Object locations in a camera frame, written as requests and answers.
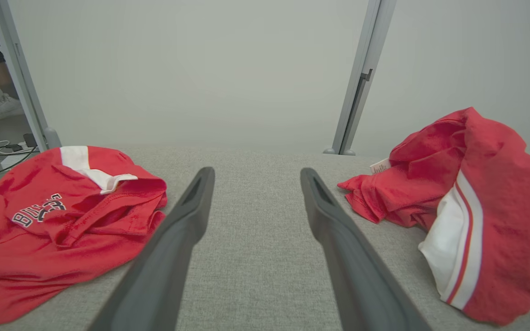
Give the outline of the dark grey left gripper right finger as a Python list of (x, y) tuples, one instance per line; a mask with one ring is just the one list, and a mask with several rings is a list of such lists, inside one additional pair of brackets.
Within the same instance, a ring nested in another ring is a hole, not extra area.
[(345, 331), (429, 331), (403, 287), (313, 168), (300, 171), (309, 226), (322, 246)]

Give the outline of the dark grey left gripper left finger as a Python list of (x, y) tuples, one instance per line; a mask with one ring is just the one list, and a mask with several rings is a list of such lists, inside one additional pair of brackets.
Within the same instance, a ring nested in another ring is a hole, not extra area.
[(194, 246), (204, 236), (215, 170), (201, 168), (91, 323), (91, 331), (173, 331)]

